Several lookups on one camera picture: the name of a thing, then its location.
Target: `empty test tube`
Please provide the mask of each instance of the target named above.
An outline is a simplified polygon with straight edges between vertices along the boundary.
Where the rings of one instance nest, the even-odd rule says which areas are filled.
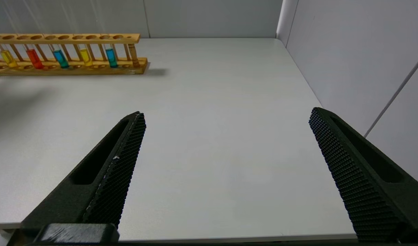
[[[56,44],[52,44],[50,45],[50,49],[52,50],[52,53],[54,54],[55,59],[60,64],[60,67],[68,68],[69,67],[68,61],[66,60],[65,55],[63,55],[63,52],[60,49],[60,47]]]
[[[26,44],[24,45],[24,48],[34,68],[42,69],[43,68],[42,61],[40,60],[39,56],[37,56],[37,52],[34,49],[34,47],[31,44],[30,45]]]
[[[109,60],[110,67],[118,67],[118,62],[116,61],[112,45],[105,44],[104,47],[106,48],[107,59]]]
[[[92,61],[92,58],[89,55],[89,52],[87,51],[87,46],[86,45],[84,45],[84,48],[82,48],[80,50],[80,54],[81,54],[81,58],[84,61],[84,65],[86,65],[87,67],[93,66],[93,61]]]
[[[6,46],[3,47],[2,45],[0,45],[0,53],[1,53],[2,58],[4,59],[4,61],[7,63],[9,67],[18,66],[16,60],[13,58],[12,54],[10,53],[10,51],[7,49]]]

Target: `white table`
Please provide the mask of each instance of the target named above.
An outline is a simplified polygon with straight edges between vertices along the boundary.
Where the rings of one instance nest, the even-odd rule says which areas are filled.
[[[147,129],[121,240],[355,238],[308,119],[320,106],[276,39],[145,39],[143,76],[0,78],[0,228],[125,115]]]

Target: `white wall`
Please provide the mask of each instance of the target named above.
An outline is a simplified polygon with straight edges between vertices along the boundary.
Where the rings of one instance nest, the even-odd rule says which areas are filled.
[[[36,15],[40,28],[24,3]],[[0,33],[107,32],[140,33],[142,37],[148,37],[143,0],[94,0],[93,3],[100,19],[98,22],[89,0],[0,0]],[[62,4],[70,19],[74,20],[72,23],[65,16]],[[4,8],[12,16],[14,28]]]
[[[418,181],[418,69],[367,139]]]
[[[298,0],[284,0],[282,3],[276,38],[281,40],[285,47],[291,32],[297,4]]]
[[[418,0],[299,0],[287,49],[323,107],[365,134],[418,61]]]
[[[14,13],[10,24],[4,1]],[[282,0],[0,0],[0,33],[140,33],[142,38],[274,38]],[[62,9],[71,16],[68,22]]]
[[[147,0],[152,38],[274,38],[282,0]]]

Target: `blue liquid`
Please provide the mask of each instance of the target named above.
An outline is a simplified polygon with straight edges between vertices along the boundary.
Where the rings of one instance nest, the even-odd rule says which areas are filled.
[[[118,67],[118,63],[115,59],[115,53],[113,53],[113,49],[106,49],[107,59],[109,59],[110,67]]]
[[[60,67],[62,68],[69,67],[68,61],[66,60],[61,50],[54,50],[53,53],[54,53],[55,59],[60,63]]]

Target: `test tube rack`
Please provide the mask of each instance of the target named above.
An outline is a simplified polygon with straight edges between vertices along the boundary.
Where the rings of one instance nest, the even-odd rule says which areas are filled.
[[[9,45],[15,53],[12,59],[17,66],[8,66],[0,59],[0,76],[53,76],[53,75],[106,75],[106,74],[143,74],[148,64],[146,57],[137,57],[136,48],[140,34],[0,34],[0,45]],[[123,44],[125,58],[119,58],[116,44]],[[33,45],[40,56],[43,68],[37,69],[32,61],[23,57],[16,45]],[[65,53],[69,67],[62,68],[56,57],[46,57],[44,45],[59,45]],[[67,45],[73,45],[78,57],[71,57]],[[86,65],[79,45],[85,45],[90,55],[90,66]],[[101,55],[92,52],[92,45],[98,45]],[[112,47],[117,67],[110,67],[103,45]]]

